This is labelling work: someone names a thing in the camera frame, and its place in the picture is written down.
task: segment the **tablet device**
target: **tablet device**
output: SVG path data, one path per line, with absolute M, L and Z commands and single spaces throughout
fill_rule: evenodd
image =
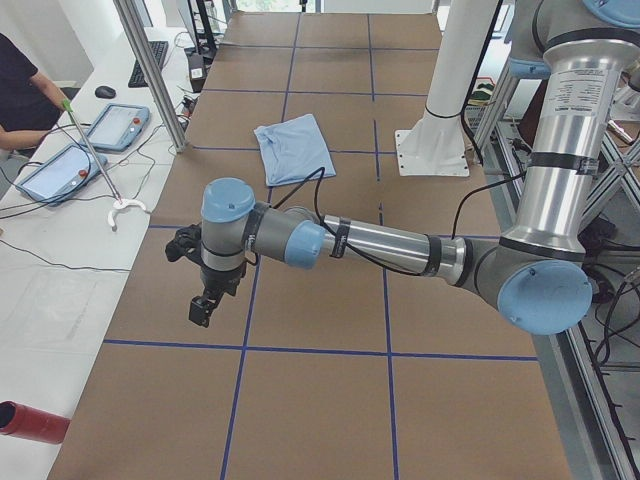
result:
M 98 154 L 105 165 L 107 157 Z M 91 154 L 68 145 L 31 172 L 16 188 L 34 200 L 59 205 L 100 173 Z
M 149 109 L 138 105 L 110 103 L 87 131 L 96 150 L 123 152 L 149 121 Z

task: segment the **keyboard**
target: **keyboard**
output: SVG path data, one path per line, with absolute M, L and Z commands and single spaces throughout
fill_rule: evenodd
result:
M 164 59 L 167 56 L 167 50 L 169 50 L 169 42 L 165 41 L 152 41 L 149 42 L 149 46 L 151 47 L 151 51 L 153 52 L 153 56 L 156 59 L 156 63 L 160 70 L 162 70 Z M 131 72 L 131 78 L 129 78 L 129 88 L 139 88 L 146 87 L 147 82 L 144 79 L 144 73 L 142 73 L 142 67 L 140 67 L 140 63 L 136 60 L 135 65 L 133 66 L 133 72 Z

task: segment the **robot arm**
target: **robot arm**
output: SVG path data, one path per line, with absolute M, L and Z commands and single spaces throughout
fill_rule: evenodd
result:
M 633 3 L 608 2 L 623 9 Z M 312 268 L 321 253 L 358 256 L 410 275 L 442 277 L 534 334 L 575 325 L 591 303 L 591 286 L 579 267 L 580 220 L 620 73 L 640 57 L 640 34 L 616 26 L 603 5 L 516 4 L 513 51 L 537 51 L 538 57 L 543 51 L 551 76 L 517 218 L 499 242 L 319 219 L 304 209 L 281 212 L 256 202 L 241 180 L 218 179 L 205 191 L 202 225 L 178 231 L 167 245 L 170 261 L 184 255 L 201 267 L 205 289 L 193 299 L 190 319 L 208 325 L 224 293 L 235 294 L 246 271 L 245 252 L 251 251 L 302 268 Z M 563 15 L 554 15 L 554 6 L 564 8 Z M 640 28 L 640 11 L 633 8 L 635 20 L 624 18 Z

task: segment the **person's arm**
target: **person's arm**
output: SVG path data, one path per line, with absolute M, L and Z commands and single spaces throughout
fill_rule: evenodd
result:
M 7 132 L 2 128 L 2 125 L 0 125 L 0 149 L 17 150 L 35 147 L 46 134 L 46 130 L 16 130 L 14 132 Z
M 33 77 L 31 77 L 31 83 L 40 90 L 58 109 L 63 110 L 62 101 L 67 97 L 58 86 L 53 83 L 42 72 L 38 71 Z

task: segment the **light blue towel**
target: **light blue towel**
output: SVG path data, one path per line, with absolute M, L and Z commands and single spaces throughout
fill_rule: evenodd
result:
M 260 144 L 267 186 L 299 182 L 320 167 L 325 167 L 325 177 L 335 176 L 329 150 L 312 114 L 258 127 L 254 133 Z

